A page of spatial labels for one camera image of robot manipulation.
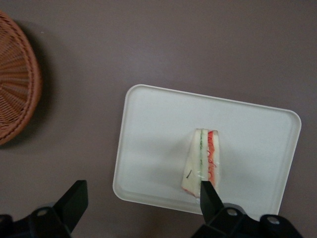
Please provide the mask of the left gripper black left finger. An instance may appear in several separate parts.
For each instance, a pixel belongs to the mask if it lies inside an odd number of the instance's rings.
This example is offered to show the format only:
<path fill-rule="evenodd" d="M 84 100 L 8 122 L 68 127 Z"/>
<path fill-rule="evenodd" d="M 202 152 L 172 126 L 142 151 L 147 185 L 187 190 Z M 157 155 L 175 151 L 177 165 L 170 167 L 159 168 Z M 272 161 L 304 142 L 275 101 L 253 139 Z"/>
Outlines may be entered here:
<path fill-rule="evenodd" d="M 78 180 L 53 206 L 40 207 L 18 221 L 14 221 L 9 214 L 1 214 L 0 236 L 70 238 L 87 207 L 87 181 Z"/>

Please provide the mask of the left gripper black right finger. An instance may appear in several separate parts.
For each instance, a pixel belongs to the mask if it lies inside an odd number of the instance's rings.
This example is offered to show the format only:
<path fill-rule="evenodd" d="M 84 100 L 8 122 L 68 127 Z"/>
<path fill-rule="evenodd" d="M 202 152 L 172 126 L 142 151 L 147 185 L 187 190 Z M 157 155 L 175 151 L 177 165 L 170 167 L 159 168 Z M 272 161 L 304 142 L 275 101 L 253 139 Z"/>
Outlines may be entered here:
<path fill-rule="evenodd" d="M 205 220 L 194 238 L 301 238 L 302 235 L 284 217 L 272 214 L 259 221 L 240 209 L 225 206 L 209 181 L 201 184 L 200 207 Z"/>

